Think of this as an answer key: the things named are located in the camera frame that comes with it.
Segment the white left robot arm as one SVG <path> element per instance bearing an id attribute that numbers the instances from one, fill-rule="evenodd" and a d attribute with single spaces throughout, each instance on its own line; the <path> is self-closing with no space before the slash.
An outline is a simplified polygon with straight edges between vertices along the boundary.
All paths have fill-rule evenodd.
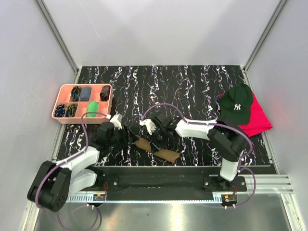
<path id="1" fill-rule="evenodd" d="M 103 122 L 86 146 L 76 154 L 57 162 L 41 164 L 27 193 L 27 199 L 39 208 L 59 211 L 73 194 L 91 187 L 97 191 L 103 187 L 101 173 L 93 168 L 100 153 L 112 146 L 123 148 L 132 145 L 139 137 L 121 123 L 122 116 L 116 114 Z"/>

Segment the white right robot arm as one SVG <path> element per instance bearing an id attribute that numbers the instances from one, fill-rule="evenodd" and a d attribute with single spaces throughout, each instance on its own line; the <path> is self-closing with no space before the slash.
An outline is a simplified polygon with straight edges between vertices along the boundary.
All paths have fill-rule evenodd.
<path id="1" fill-rule="evenodd" d="M 217 120 L 190 120 L 157 115 L 143 119 L 140 125 L 147 129 L 147 138 L 157 150 L 162 150 L 167 139 L 199 138 L 208 140 L 222 157 L 219 187 L 229 191 L 235 184 L 240 161 L 247 146 L 252 149 L 248 135 L 227 117 Z"/>

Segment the brown fabric napkin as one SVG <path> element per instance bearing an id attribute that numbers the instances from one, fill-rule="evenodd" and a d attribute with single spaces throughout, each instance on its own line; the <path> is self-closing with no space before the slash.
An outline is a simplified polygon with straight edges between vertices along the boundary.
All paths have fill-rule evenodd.
<path id="1" fill-rule="evenodd" d="M 139 136 L 137 136 L 137 140 L 133 144 L 138 148 L 152 153 L 153 155 L 171 163 L 175 163 L 176 160 L 180 157 L 180 153 L 164 148 L 156 148 L 153 143 Z"/>

